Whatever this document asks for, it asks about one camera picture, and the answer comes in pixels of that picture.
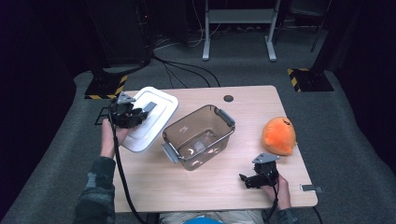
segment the wooden table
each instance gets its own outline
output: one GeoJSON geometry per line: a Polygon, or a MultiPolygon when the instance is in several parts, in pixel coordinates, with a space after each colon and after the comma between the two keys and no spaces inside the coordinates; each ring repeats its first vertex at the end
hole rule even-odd
{"type": "MultiPolygon", "coordinates": [[[[239,174],[255,175],[252,160],[266,150],[261,143],[262,128],[274,117],[286,116],[273,86],[248,86],[162,90],[176,96],[178,109],[168,125],[185,117],[203,105],[215,105],[235,120],[235,132],[228,146],[219,155],[194,171],[180,163],[172,163],[163,152],[162,134],[151,148],[133,153],[120,148],[122,167],[137,212],[215,211],[263,209],[271,207],[261,189],[247,189],[239,174]],[[223,100],[231,95],[233,101],[223,100]]],[[[135,96],[137,91],[127,91],[135,96]]],[[[296,146],[291,156],[276,162],[278,171],[290,183],[291,204],[295,207],[314,206],[318,198],[313,191],[302,191],[309,185],[302,155],[296,146]]],[[[116,212],[130,212],[120,175],[116,169],[116,212]]]]}

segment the cable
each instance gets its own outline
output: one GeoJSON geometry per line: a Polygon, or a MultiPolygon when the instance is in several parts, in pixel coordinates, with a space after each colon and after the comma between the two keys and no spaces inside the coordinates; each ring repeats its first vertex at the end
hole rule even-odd
{"type": "Polygon", "coordinates": [[[155,56],[154,54],[153,54],[152,58],[153,58],[154,60],[157,60],[157,61],[160,62],[160,63],[168,64],[168,65],[174,66],[174,67],[176,67],[176,68],[178,68],[178,69],[181,69],[181,70],[184,70],[184,71],[193,73],[193,74],[195,74],[195,75],[201,77],[201,78],[206,82],[207,86],[210,88],[211,86],[210,86],[209,82],[207,81],[207,79],[206,79],[205,77],[203,77],[202,75],[200,75],[200,74],[198,74],[198,73],[196,73],[196,72],[194,72],[194,71],[191,71],[191,70],[189,70],[189,69],[180,67],[180,66],[178,66],[178,65],[176,65],[176,64],[184,65],[184,66],[189,66],[189,67],[193,67],[193,68],[198,68],[198,69],[202,69],[202,70],[206,71],[207,73],[209,73],[209,74],[216,80],[218,86],[220,87],[220,83],[219,83],[219,80],[217,79],[217,77],[216,77],[213,73],[211,73],[210,71],[208,71],[207,69],[204,69],[203,67],[196,66],[196,65],[192,65],[192,64],[187,64],[187,63],[176,63],[176,62],[166,61],[166,60],[163,60],[163,59],[158,58],[158,57],[155,56]]]}
{"type": "Polygon", "coordinates": [[[317,214],[320,224],[323,224],[323,220],[321,219],[320,213],[318,212],[317,208],[315,206],[313,206],[312,208],[314,209],[315,213],[317,214]]]}
{"type": "Polygon", "coordinates": [[[176,76],[176,74],[173,73],[173,72],[166,66],[166,63],[163,63],[163,66],[166,68],[166,73],[167,73],[168,76],[169,76],[169,82],[170,82],[170,84],[171,84],[171,86],[172,86],[173,89],[174,89],[175,87],[174,87],[173,84],[172,84],[172,76],[171,76],[171,75],[173,75],[173,76],[175,77],[175,79],[177,79],[177,81],[179,81],[186,89],[188,88],[188,87],[176,76]]]}
{"type": "Polygon", "coordinates": [[[275,184],[274,184],[274,182],[272,181],[272,179],[265,173],[265,172],[262,172],[264,175],[265,175],[265,177],[268,179],[268,181],[270,182],[270,185],[272,186],[272,188],[273,188],[273,190],[274,190],[274,194],[275,194],[275,198],[274,198],[274,201],[273,201],[273,205],[272,205],[272,207],[271,207],[271,210],[270,210],[270,213],[268,214],[268,216],[266,217],[266,219],[264,220],[264,223],[270,223],[270,218],[271,218],[271,216],[272,216],[272,214],[274,213],[274,211],[275,211],[275,209],[276,209],[276,207],[277,207],[277,201],[278,201],[278,198],[277,198],[277,194],[279,193],[279,184],[277,185],[277,190],[276,190],[276,188],[275,188],[275,184]]]}
{"type": "MultiPolygon", "coordinates": [[[[201,43],[201,41],[204,39],[204,29],[202,28],[202,24],[201,24],[201,22],[200,22],[200,20],[199,20],[199,17],[198,17],[198,13],[197,13],[197,10],[196,10],[196,7],[195,7],[194,0],[191,0],[191,2],[192,2],[192,7],[193,7],[193,9],[194,9],[195,17],[196,17],[196,19],[197,19],[197,21],[198,21],[199,28],[200,28],[200,30],[201,30],[201,37],[200,37],[198,43],[196,43],[196,44],[193,45],[193,46],[189,46],[189,47],[194,48],[194,47],[198,46],[198,45],[201,43]]],[[[226,9],[227,6],[228,6],[228,0],[225,1],[224,9],[226,9]]],[[[218,27],[216,27],[216,29],[215,29],[215,30],[212,32],[212,34],[210,34],[209,36],[212,36],[212,35],[220,28],[220,26],[221,26],[221,23],[219,23],[218,27]]]]}
{"type": "Polygon", "coordinates": [[[127,185],[126,178],[125,178],[125,173],[123,172],[123,169],[122,169],[122,164],[121,164],[121,159],[120,159],[119,139],[118,139],[117,133],[116,133],[116,125],[113,124],[113,119],[111,118],[111,115],[110,115],[111,105],[114,104],[116,99],[117,98],[112,99],[109,103],[108,120],[110,121],[111,130],[113,131],[113,140],[114,140],[114,149],[116,152],[117,167],[119,168],[122,186],[124,188],[126,201],[128,202],[129,207],[131,208],[132,212],[134,213],[134,216],[137,218],[137,220],[140,223],[148,224],[145,220],[143,220],[143,218],[141,216],[139,216],[139,214],[136,212],[136,209],[134,208],[134,204],[132,203],[132,200],[131,200],[131,195],[129,194],[128,185],[127,185]]]}
{"type": "MultiPolygon", "coordinates": [[[[146,1],[143,1],[143,3],[145,4],[146,11],[148,11],[148,10],[147,10],[147,5],[146,5],[146,1]]],[[[100,30],[98,29],[99,26],[98,26],[96,20],[94,19],[94,16],[92,15],[93,10],[90,9],[89,4],[82,2],[82,5],[84,6],[84,9],[85,9],[85,11],[87,12],[87,14],[90,16],[90,19],[91,19],[91,22],[93,23],[94,29],[95,29],[95,31],[97,32],[97,34],[98,34],[100,40],[102,40],[101,43],[102,43],[103,45],[106,45],[107,48],[111,51],[111,53],[114,54],[117,58],[119,58],[120,56],[119,56],[119,55],[117,54],[117,52],[111,47],[111,45],[108,43],[106,37],[105,37],[105,36],[102,34],[102,32],[100,32],[100,30]]],[[[152,48],[152,46],[151,46],[150,44],[148,44],[148,51],[150,51],[151,48],[152,48]]],[[[106,76],[109,76],[109,77],[123,77],[123,76],[130,75],[130,74],[132,74],[132,73],[134,73],[134,72],[137,72],[137,71],[139,71],[140,69],[146,67],[146,66],[149,64],[149,60],[150,60],[150,55],[149,55],[147,58],[145,58],[144,60],[142,60],[141,62],[136,63],[136,67],[135,67],[135,68],[127,69],[127,70],[121,71],[121,72],[115,72],[115,73],[107,72],[106,70],[104,70],[104,69],[103,69],[102,67],[100,67],[100,66],[97,67],[96,69],[98,69],[98,72],[101,73],[101,75],[106,75],[106,76]]]]}

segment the gray carpet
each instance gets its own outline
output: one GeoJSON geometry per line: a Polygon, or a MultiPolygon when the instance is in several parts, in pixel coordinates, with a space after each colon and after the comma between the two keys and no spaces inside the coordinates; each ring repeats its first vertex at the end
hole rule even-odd
{"type": "MultiPolygon", "coordinates": [[[[210,61],[202,61],[203,42],[195,48],[181,44],[155,50],[164,60],[208,69],[221,86],[273,85],[286,114],[294,123],[299,149],[318,194],[317,209],[324,223],[396,223],[396,179],[357,127],[336,77],[326,72],[334,91],[295,92],[288,68],[310,67],[317,50],[309,52],[314,35],[283,30],[270,63],[263,33],[224,35],[212,40],[210,61]]],[[[172,68],[189,88],[207,87],[202,78],[172,68]]],[[[203,71],[211,87],[215,79],[203,71]]],[[[77,95],[62,127],[2,223],[70,223],[86,174],[99,153],[100,127],[95,119],[108,100],[84,100],[92,80],[87,72],[75,78],[77,95]]],[[[124,89],[184,88],[157,61],[129,75],[124,89]]],[[[301,223],[319,223],[312,208],[298,208],[301,223]]],[[[118,223],[137,223],[132,214],[118,214],[118,223]]]]}

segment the white lid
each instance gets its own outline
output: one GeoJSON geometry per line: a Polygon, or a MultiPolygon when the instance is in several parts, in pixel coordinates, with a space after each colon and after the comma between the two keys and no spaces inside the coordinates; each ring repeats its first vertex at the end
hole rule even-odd
{"type": "Polygon", "coordinates": [[[143,88],[134,98],[136,99],[134,108],[144,108],[150,102],[156,104],[142,124],[128,133],[122,144],[132,152],[141,152],[151,146],[166,123],[172,118],[177,110],[178,100],[175,96],[153,87],[143,88]]]}

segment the orange stuffed toy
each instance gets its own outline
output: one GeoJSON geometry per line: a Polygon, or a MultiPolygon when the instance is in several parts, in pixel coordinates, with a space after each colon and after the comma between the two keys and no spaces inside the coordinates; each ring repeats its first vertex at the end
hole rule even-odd
{"type": "Polygon", "coordinates": [[[270,119],[262,130],[262,144],[276,155],[291,155],[296,145],[296,133],[291,121],[285,117],[270,119]]]}

